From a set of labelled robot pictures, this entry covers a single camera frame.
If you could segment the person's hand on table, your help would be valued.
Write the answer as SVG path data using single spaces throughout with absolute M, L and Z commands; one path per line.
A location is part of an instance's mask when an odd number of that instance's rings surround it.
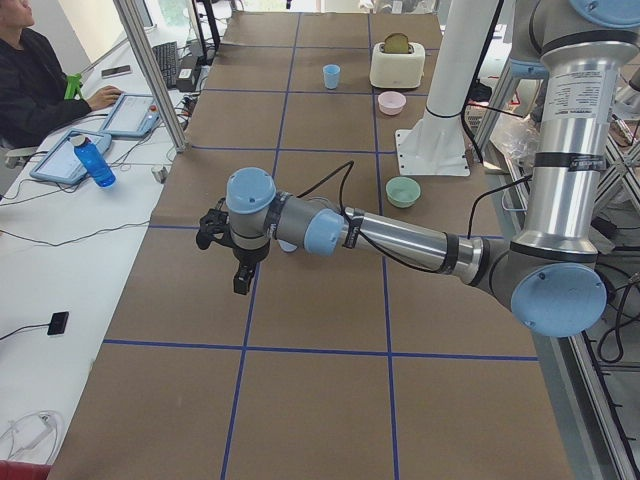
M 92 111 L 102 110 L 113 105 L 121 96 L 122 91 L 115 86 L 105 86 L 87 99 Z

